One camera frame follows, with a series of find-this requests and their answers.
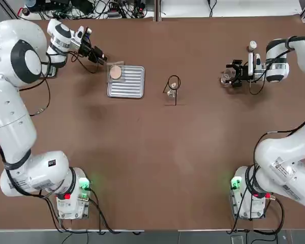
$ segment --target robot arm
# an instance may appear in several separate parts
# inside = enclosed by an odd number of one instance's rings
[[[58,31],[71,31],[57,22],[49,24],[55,29],[50,32],[53,38],[48,52],[52,63],[60,67],[66,61],[71,38],[61,38]],[[31,153],[36,130],[18,91],[18,87],[35,82],[45,73],[46,48],[46,37],[36,24],[24,20],[0,23],[0,152],[5,167],[0,187],[7,196],[54,191],[59,217],[81,219],[88,212],[89,181],[81,169],[69,167],[62,151]]]
[[[305,73],[305,37],[277,39],[266,48],[266,66],[270,65],[265,75],[268,82],[279,82],[288,76],[287,54],[278,56],[290,51],[296,52],[298,66]],[[304,159],[305,123],[285,138],[260,142],[255,150],[259,167],[240,167],[231,181],[234,213],[239,212],[238,216],[245,219],[260,218],[266,193],[277,193],[305,206]]]
[[[290,37],[287,39],[276,39],[266,47],[266,65],[272,63],[266,72],[268,82],[279,82],[285,79],[289,73],[287,54],[273,60],[281,53],[295,51],[299,68],[305,73],[305,37]]]
[[[51,63],[56,68],[66,65],[69,50],[77,51],[93,63],[104,64],[107,57],[97,46],[92,48],[89,36],[92,33],[90,28],[81,26],[78,31],[70,30],[61,22],[51,19],[47,32],[51,36],[47,53],[50,55]]]

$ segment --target metal tray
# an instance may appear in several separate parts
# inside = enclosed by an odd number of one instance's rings
[[[119,79],[108,74],[107,95],[113,98],[142,98],[144,88],[144,67],[119,65],[122,70]]]

